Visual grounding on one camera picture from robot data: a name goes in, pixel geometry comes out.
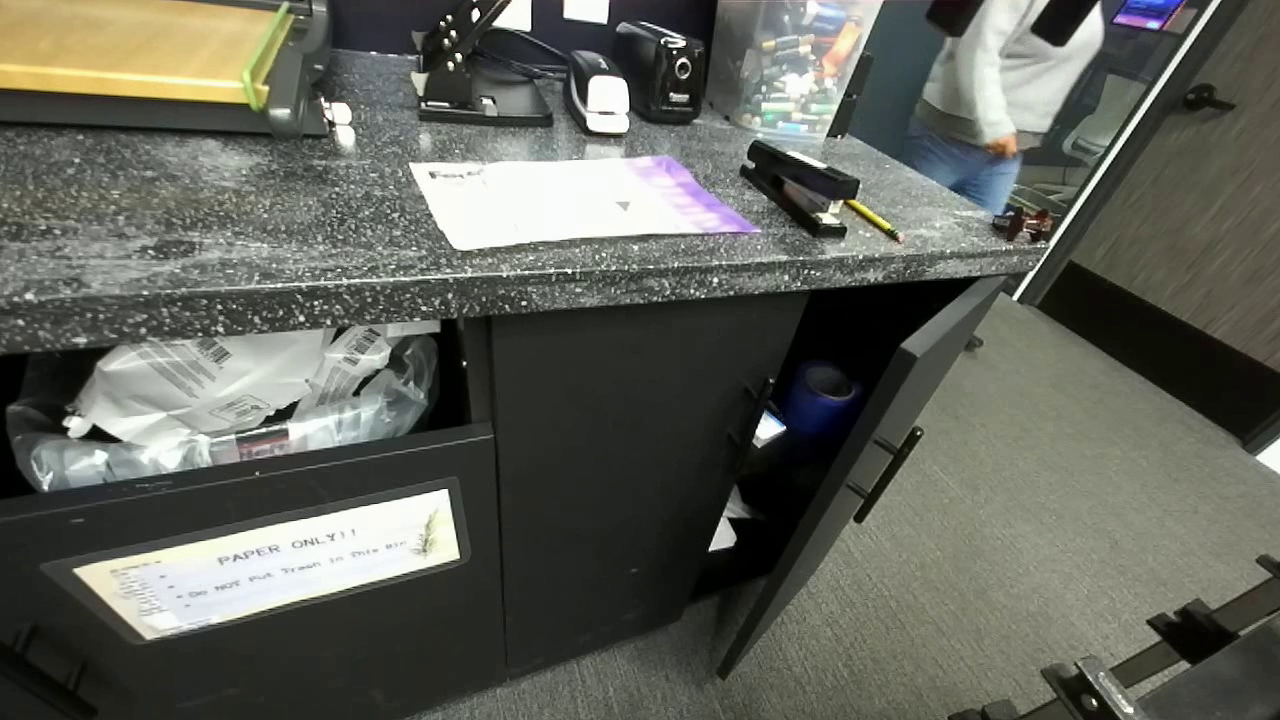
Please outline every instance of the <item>floor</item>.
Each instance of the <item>floor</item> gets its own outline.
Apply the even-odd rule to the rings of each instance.
[[[925,445],[731,681],[716,603],[425,720],[925,720],[1042,699],[1037,668],[1149,645],[1143,621],[1258,580],[1280,477],[1032,310],[994,303]]]

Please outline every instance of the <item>speckled gray countertop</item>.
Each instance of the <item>speckled gray countertop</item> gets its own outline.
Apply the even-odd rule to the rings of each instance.
[[[402,74],[396,57],[338,54],[326,96],[354,110],[354,147],[0,127],[0,354],[955,281],[1037,260],[857,140],[806,152],[862,175],[862,199],[905,245],[861,222],[845,241],[802,236],[739,182],[746,137],[719,120],[636,120],[626,140],[586,140],[563,117],[543,131],[418,124]],[[408,172],[411,162],[579,155],[674,155],[759,236],[452,253]]]

